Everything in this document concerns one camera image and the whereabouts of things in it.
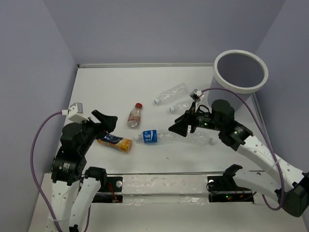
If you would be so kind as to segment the small red cap bottle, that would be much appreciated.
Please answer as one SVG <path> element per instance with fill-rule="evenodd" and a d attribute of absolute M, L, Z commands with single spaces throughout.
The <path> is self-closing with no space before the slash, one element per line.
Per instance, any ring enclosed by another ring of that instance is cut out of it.
<path fill-rule="evenodd" d="M 138 102 L 135 104 L 134 108 L 129 113 L 127 119 L 127 125 L 130 128 L 136 128 L 140 124 L 141 110 L 142 110 L 142 104 Z"/>

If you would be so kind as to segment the orange juice bottle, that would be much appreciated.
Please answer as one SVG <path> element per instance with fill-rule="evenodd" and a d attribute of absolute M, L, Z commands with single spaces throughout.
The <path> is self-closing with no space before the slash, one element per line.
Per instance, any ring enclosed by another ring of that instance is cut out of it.
<path fill-rule="evenodd" d="M 112 134 L 106 134 L 104 137 L 97 139 L 97 142 L 110 146 L 119 151 L 128 153 L 133 145 L 133 141 L 127 138 L 118 137 Z"/>

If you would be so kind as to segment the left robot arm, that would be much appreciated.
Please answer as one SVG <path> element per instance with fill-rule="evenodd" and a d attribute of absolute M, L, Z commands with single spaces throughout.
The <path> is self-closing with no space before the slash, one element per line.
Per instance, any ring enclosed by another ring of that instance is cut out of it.
<path fill-rule="evenodd" d="M 85 155 L 93 142 L 114 131 L 118 118 L 97 110 L 92 115 L 96 123 L 83 115 L 77 107 L 63 110 L 70 123 L 63 127 L 61 147 L 54 159 L 51 171 L 52 199 L 47 232 L 79 232 L 95 195 L 109 188 L 112 202 L 118 199 L 107 181 L 103 168 L 89 167 Z"/>

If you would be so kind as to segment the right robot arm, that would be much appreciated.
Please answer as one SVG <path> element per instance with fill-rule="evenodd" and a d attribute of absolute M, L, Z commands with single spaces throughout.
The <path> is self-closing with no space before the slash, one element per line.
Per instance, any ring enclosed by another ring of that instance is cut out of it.
<path fill-rule="evenodd" d="M 228 101 L 215 100 L 211 112 L 203 112 L 194 104 L 177 118 L 170 132 L 186 137 L 196 128 L 218 131 L 223 144 L 245 156 L 265 174 L 250 174 L 240 166 L 231 166 L 222 178 L 226 189 L 237 186 L 257 191 L 278 203 L 293 217 L 300 217 L 309 206 L 309 174 L 272 155 L 253 132 L 234 118 L 235 110 Z"/>

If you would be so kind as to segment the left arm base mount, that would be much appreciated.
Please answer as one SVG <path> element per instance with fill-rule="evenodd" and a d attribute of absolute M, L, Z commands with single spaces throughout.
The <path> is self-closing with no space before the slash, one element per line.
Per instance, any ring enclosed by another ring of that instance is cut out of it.
<path fill-rule="evenodd" d="M 94 196 L 92 203 L 122 203 L 122 176 L 107 176 L 107 183 Z"/>

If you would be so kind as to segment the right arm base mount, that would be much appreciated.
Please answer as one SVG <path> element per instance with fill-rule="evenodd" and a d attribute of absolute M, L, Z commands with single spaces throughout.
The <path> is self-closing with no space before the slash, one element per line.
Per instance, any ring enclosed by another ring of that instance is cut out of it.
<path fill-rule="evenodd" d="M 222 175 L 211 175 L 207 177 L 206 190 L 209 193 L 210 203 L 254 203 L 251 189 L 239 187 L 232 178 Z"/>

